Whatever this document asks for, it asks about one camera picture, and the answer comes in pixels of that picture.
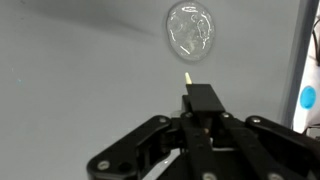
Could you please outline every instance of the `gray background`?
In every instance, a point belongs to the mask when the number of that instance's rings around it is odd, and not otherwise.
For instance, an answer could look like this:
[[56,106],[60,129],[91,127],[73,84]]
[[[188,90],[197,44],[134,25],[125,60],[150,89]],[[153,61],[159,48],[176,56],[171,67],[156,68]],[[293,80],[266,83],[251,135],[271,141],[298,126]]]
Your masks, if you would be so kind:
[[95,154],[180,108],[186,71],[235,116],[281,122],[300,1],[199,1],[216,30],[199,63],[169,46],[177,2],[0,1],[1,179],[85,180]]

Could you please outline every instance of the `blue circle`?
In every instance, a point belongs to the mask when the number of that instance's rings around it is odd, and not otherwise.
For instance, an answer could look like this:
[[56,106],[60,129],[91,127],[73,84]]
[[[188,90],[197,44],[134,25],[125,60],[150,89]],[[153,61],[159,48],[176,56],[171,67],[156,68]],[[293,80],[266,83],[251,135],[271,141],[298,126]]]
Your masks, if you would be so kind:
[[300,105],[302,108],[311,109],[316,102],[316,94],[316,90],[313,87],[305,87],[300,96]]

